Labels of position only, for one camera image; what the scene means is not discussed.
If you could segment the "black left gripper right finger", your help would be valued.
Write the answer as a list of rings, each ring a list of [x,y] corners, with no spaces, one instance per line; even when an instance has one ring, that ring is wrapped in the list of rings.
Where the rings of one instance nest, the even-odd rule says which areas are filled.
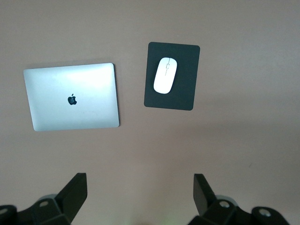
[[[287,225],[276,210],[257,206],[250,213],[228,197],[216,196],[203,174],[194,175],[193,198],[198,211],[190,225]]]

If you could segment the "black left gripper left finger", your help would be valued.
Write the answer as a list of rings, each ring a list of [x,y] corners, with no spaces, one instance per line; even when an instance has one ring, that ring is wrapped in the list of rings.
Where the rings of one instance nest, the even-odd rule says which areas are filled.
[[[29,208],[0,207],[2,225],[70,225],[87,198],[87,175],[77,173],[58,193],[45,195]]]

